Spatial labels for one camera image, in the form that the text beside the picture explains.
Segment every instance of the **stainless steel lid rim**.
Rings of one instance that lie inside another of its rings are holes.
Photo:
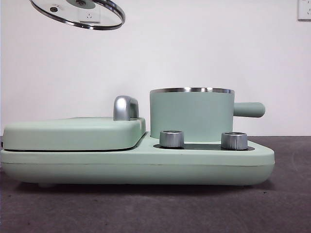
[[[150,94],[154,93],[167,93],[167,92],[216,92],[234,94],[234,90],[225,88],[213,88],[213,87],[175,87],[175,88],[163,88],[150,91]]]
[[[56,21],[59,21],[61,23],[65,23],[71,26],[76,26],[79,28],[85,28],[85,29],[91,29],[91,30],[99,30],[99,31],[105,31],[105,30],[115,30],[120,28],[124,23],[125,23],[125,13],[124,11],[114,2],[109,1],[109,0],[93,0],[93,2],[107,8],[108,10],[112,11],[115,13],[121,20],[120,24],[114,25],[114,26],[98,26],[98,25],[87,25],[81,22],[74,22],[56,15],[51,14],[50,12],[47,12],[43,9],[41,9],[39,6],[37,6],[33,0],[30,0],[30,3],[33,5],[33,7],[39,11],[40,13],[44,14],[45,16],[54,19]]]

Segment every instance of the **pot rim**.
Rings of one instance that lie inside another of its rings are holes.
[[[166,93],[166,92],[217,92],[234,94],[234,90],[225,88],[213,88],[213,87],[175,87],[175,88],[163,88],[150,91],[150,94],[154,93]]]

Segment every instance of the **pot handle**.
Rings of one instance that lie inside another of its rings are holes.
[[[138,101],[129,96],[118,96],[113,107],[113,120],[130,120],[138,118]]]
[[[262,117],[266,109],[262,103],[234,103],[234,113],[236,117]]]

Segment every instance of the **white wall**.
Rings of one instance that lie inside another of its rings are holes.
[[[311,135],[311,22],[296,0],[116,0],[116,31],[68,26],[28,0],[1,1],[1,132],[10,122],[111,116],[117,95],[211,86],[266,115],[235,118],[249,135]]]

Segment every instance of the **kitchen appliance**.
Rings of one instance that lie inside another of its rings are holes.
[[[259,117],[262,104],[234,104],[234,91],[221,88],[153,90],[150,102],[151,132],[139,117],[138,101],[128,96],[116,98],[113,117],[9,124],[1,166],[12,178],[41,187],[253,185],[270,176],[273,150],[231,132],[233,115]]]

